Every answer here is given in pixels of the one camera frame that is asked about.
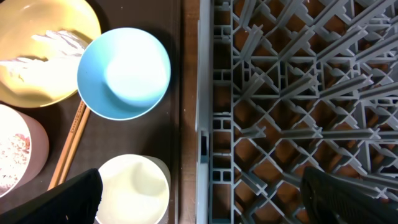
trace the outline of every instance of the drying rack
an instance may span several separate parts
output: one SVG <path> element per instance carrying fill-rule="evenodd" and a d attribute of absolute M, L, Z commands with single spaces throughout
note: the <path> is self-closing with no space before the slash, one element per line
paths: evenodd
<path fill-rule="evenodd" d="M 197 223 L 306 223 L 313 166 L 398 203 L 398 2 L 201 0 Z"/>

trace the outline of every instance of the bowl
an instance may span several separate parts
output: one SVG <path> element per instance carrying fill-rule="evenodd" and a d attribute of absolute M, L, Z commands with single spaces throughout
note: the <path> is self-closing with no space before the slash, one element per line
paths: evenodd
<path fill-rule="evenodd" d="M 0 4 L 0 21 L 0 60 L 56 56 L 58 52 L 51 45 L 32 39 L 47 30 L 67 30 L 87 43 L 101 35 L 98 18 L 84 0 L 5 0 Z M 7 68 L 0 66 L 0 101 L 20 108 L 62 101 L 77 92 L 77 65 L 75 69 L 60 69 L 54 77 L 29 77 L 34 82 L 10 77 Z"/>
<path fill-rule="evenodd" d="M 17 175 L 18 181 L 7 191 L 0 193 L 0 198 L 10 191 L 28 183 L 42 170 L 49 154 L 49 138 L 43 126 L 35 119 L 8 106 L 0 105 L 0 137 L 21 134 L 29 138 L 30 147 L 27 165 Z"/>
<path fill-rule="evenodd" d="M 156 224 L 167 211 L 170 171 L 158 158 L 126 154 L 99 168 L 103 181 L 100 224 Z"/>
<path fill-rule="evenodd" d="M 167 51 L 153 35 L 119 28 L 85 50 L 78 67 L 78 91 L 94 113 L 112 120 L 133 119 L 159 103 L 170 74 Z"/>

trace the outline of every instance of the blue bowl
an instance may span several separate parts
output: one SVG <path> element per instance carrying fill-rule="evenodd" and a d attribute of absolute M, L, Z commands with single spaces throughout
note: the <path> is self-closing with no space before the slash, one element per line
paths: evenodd
<path fill-rule="evenodd" d="M 90 110 L 121 121 L 154 108 L 165 95 L 170 76 L 169 56 L 153 35 L 120 28 L 104 33 L 87 47 L 77 84 Z"/>

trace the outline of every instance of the chopsticks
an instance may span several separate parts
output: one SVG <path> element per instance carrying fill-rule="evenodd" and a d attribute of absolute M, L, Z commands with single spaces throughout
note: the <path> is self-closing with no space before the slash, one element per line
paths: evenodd
<path fill-rule="evenodd" d="M 72 126 L 70 127 L 67 140 L 63 145 L 61 156 L 51 178 L 48 190 L 51 190 L 57 185 L 62 184 L 67 178 L 70 165 L 72 164 L 73 157 L 75 156 L 77 146 L 79 145 L 79 141 L 81 135 L 83 134 L 89 115 L 90 109 L 86 107 L 83 101 L 80 101 L 75 118 L 72 122 Z"/>

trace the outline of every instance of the rice residue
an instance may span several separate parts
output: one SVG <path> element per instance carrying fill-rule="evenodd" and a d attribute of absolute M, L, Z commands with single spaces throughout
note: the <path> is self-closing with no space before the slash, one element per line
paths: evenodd
<path fill-rule="evenodd" d="M 0 139 L 0 195 L 22 177 L 29 161 L 30 139 L 15 134 Z"/>

